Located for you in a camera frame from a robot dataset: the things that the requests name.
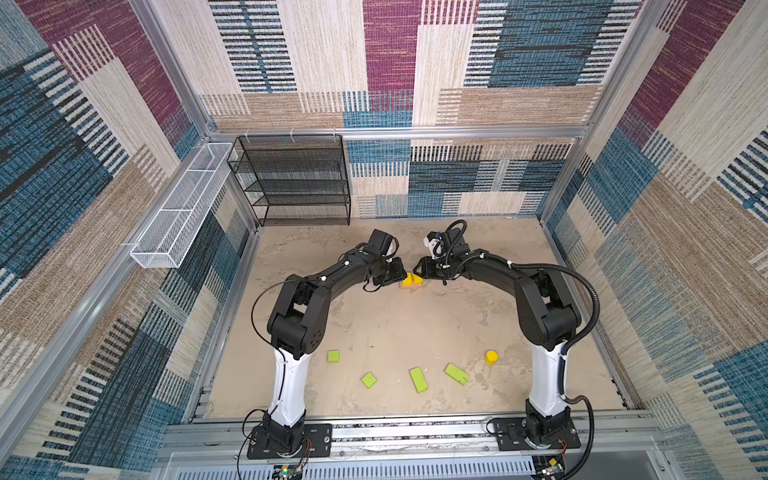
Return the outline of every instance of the white arm segment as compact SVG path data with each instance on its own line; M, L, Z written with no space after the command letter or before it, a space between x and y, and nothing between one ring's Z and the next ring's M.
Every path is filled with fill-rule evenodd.
M563 345L565 342L557 345L551 352L543 346L531 345L533 386L528 401L544 417L557 415L568 406L558 393L558 365Z
M299 421L306 407L304 405L304 386L306 385L306 371L310 366L311 353L305 353L300 359L293 359L293 355L287 351L275 349L275 389L272 393L272 403L268 412L274 422L292 427Z

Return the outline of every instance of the vent grille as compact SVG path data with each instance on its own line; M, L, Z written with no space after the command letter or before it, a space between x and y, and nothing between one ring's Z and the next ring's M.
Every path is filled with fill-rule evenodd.
M241 465L243 480L271 480L272 465ZM530 478L535 473L530 455L494 458L362 460L310 463L305 480L409 480L413 478ZM180 468L178 480L237 480L234 465L219 468Z

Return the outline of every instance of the carpet-textured wall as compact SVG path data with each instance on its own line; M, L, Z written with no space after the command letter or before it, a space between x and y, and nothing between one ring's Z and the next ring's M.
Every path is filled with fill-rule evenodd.
M688 478L768 478L768 2L674 0L548 220Z
M127 0L0 0L0 404L196 133Z
M196 139L127 0L0 0L0 404ZM148 468L245 229L222 193L183 268L134 269L0 478Z
M572 138L345 141L352 217L533 215Z
M179 423L248 238L226 186L178 269L135 266L2 480L146 478Z
M641 0L156 0L219 128L573 124Z

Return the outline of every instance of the yellow cylinder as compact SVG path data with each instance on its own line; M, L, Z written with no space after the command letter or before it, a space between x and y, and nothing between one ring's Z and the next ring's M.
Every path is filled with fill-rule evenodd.
M488 353L485 354L485 363L493 365L496 363L496 360L498 360L498 353L494 352L493 350L489 350Z

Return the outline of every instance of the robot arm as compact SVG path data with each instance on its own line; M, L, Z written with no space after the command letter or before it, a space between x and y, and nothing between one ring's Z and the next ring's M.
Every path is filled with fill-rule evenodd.
M461 229L455 228L463 223ZM570 430L570 408L564 389L566 342L576 336L581 315L563 273L552 268L519 269L487 250L470 250L464 241L466 222L457 220L446 232L425 238L430 257L423 257L413 273L448 282L460 276L489 283L515 297L520 328L531 343L533 385L525 403L525 438L531 447L557 443Z
M344 253L335 265L311 276L291 275L283 284L266 326L277 368L272 402L261 426L266 435L260 435L279 452L294 453L301 446L307 367L325 336L331 301L358 283L380 288L404 280L402 260L395 257L398 246L395 237L374 230L367 243ZM299 305L305 310L296 308Z

